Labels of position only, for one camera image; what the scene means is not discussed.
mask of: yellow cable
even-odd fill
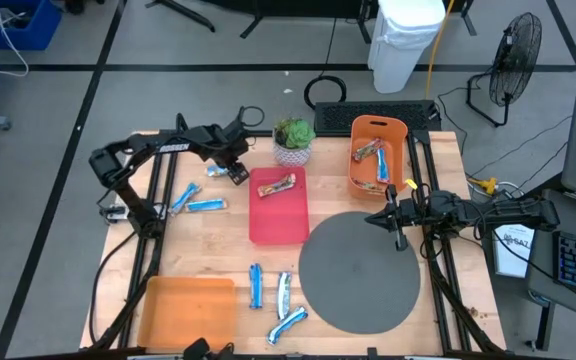
[[[441,22],[441,27],[439,28],[439,34],[437,34],[437,39],[435,40],[435,45],[432,47],[432,55],[430,56],[430,64],[428,66],[428,78],[426,79],[426,99],[430,95],[430,80],[432,79],[432,66],[435,63],[435,55],[437,54],[437,48],[439,47],[439,41],[441,40],[441,34],[444,32],[444,27],[446,27],[446,22],[448,21],[448,15],[452,11],[452,6],[455,4],[455,0],[450,0],[448,8],[446,9],[446,16],[444,21]]]

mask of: orange bin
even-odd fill
[[[408,134],[408,127],[402,121],[373,115],[362,115],[352,123],[350,138],[350,154],[348,161],[348,191],[356,198],[367,200],[384,201],[384,191],[366,190],[357,186],[352,179],[373,184],[385,184],[377,182],[377,156],[372,155],[361,162],[356,162],[352,154],[362,146],[365,146],[375,138],[381,138],[386,152],[386,163],[390,173],[390,183],[395,185],[397,192],[406,188],[403,179],[404,173],[404,141]]]
[[[205,338],[214,349],[234,341],[231,279],[155,276],[148,281],[137,345],[185,349]]]

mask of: wooden table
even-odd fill
[[[441,189],[468,198],[468,188],[457,140],[452,132],[431,133],[437,176]],[[377,212],[385,201],[361,201],[348,195],[347,168],[349,138],[318,138],[314,142],[310,161],[305,166],[308,181],[308,210],[311,230],[331,215],[345,211]],[[419,162],[427,182],[423,150],[418,145]],[[275,166],[272,140],[259,138],[255,146],[241,157],[248,169]],[[159,193],[163,193],[167,159],[162,162]],[[299,281],[299,254],[301,246],[260,247],[248,239],[248,184],[237,187],[229,178],[208,178],[204,175],[206,163],[190,153],[180,154],[175,174],[173,199],[178,197],[190,181],[199,183],[203,190],[198,199],[224,197],[230,206],[226,210],[205,213],[183,213],[169,220],[164,241],[160,274],[163,276],[227,277],[235,282],[237,293],[237,353],[310,355],[365,355],[366,348],[377,347],[380,355],[439,355],[442,353],[436,322],[431,280],[428,266],[417,249],[422,241],[419,227],[405,229],[411,246],[417,253],[421,271],[421,288],[417,303],[408,318],[395,329],[378,335],[356,335],[338,330],[324,322],[307,304]],[[412,178],[410,162],[404,166],[405,176]],[[131,178],[135,190],[145,196],[152,161],[142,166]],[[410,196],[409,191],[399,195]],[[124,239],[132,228],[127,223],[109,228],[105,255]],[[471,229],[463,234],[471,236]],[[108,327],[124,305],[133,266],[136,240],[119,251],[106,265],[99,281],[96,305],[97,336]],[[500,347],[505,347],[497,306],[480,247],[468,241],[452,241],[453,253],[463,303],[476,309],[476,321]],[[264,269],[264,308],[252,311],[248,268],[258,262]],[[291,304],[304,304],[310,316],[286,334],[276,346],[270,346],[265,337],[277,324],[276,286],[280,271],[292,271]],[[446,314],[452,347],[459,348],[454,313],[446,303]],[[141,305],[135,311],[130,344],[136,344]],[[90,344],[84,331],[81,345]]]

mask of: blue bin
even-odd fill
[[[15,13],[32,9],[33,17],[24,29],[6,29],[17,50],[45,50],[61,20],[61,13],[50,0],[0,0],[0,9]],[[0,29],[0,49],[10,49]]]

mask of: white pot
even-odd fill
[[[312,153],[312,141],[308,144],[305,149],[286,149],[285,147],[277,144],[275,142],[275,136],[273,132],[272,141],[272,152],[275,155],[275,160],[282,166],[304,166],[308,159],[310,159],[310,154]]]

